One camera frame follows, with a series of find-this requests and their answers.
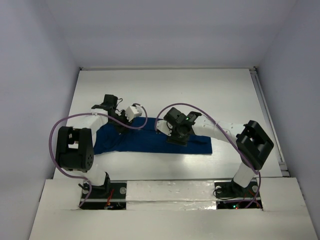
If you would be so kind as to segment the blue t shirt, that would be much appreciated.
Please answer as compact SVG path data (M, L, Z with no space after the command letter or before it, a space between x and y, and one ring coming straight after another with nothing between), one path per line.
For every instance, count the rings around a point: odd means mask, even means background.
M211 155L213 153L211 138L190 136L187 146L167 142L167 136L156 133L155 118L149 117L142 129L125 128L125 133L118 133L112 124L102 126L96 132L93 147L95 155L111 152L138 152L162 154Z

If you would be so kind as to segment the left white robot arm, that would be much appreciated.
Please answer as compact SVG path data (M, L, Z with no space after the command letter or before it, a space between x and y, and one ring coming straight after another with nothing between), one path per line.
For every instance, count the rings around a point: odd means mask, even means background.
M133 119L142 115L135 104L117 110L118 98L111 94L104 96L103 102L91 107L89 115L82 115L72 126L62 126L58 130L55 161L68 172L91 182L92 191L104 198L110 194L109 175L94 165L94 144L97 131L106 124L115 127L117 133L124 133Z

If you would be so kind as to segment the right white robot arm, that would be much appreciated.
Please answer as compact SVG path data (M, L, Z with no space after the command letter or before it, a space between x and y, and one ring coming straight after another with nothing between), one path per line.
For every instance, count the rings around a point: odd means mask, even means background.
M204 113L191 111L185 115L172 107L162 120L157 120L155 128L172 144L186 146L190 136L200 136L229 143L235 148L241 158L237 172L231 181L215 184L215 195L222 199L244 196L274 148L271 138L254 120L246 124L218 123Z

